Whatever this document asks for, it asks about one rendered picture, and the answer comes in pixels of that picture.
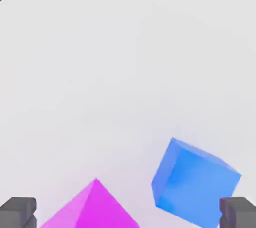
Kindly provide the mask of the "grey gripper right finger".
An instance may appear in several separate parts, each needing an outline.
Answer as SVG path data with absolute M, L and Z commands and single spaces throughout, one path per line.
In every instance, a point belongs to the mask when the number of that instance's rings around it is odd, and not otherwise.
M 256 228 L 256 206 L 245 197 L 221 198 L 219 208 L 219 228 Z

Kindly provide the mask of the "small blue cube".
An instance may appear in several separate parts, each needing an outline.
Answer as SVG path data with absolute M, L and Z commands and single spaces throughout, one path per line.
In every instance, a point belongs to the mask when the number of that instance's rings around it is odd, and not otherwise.
M 222 159 L 172 138 L 151 183 L 156 207 L 201 228 L 217 228 L 220 199 L 241 174 Z

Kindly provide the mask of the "small magenta cube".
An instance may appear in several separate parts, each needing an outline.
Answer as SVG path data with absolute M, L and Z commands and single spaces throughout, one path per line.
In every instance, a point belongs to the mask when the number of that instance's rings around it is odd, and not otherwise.
M 140 228 L 98 180 L 55 213 L 40 228 Z

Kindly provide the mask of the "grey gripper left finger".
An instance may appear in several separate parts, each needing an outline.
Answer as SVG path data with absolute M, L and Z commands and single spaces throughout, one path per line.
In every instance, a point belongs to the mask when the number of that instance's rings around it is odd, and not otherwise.
M 0 206 L 0 228 L 37 228 L 34 197 L 11 197 Z

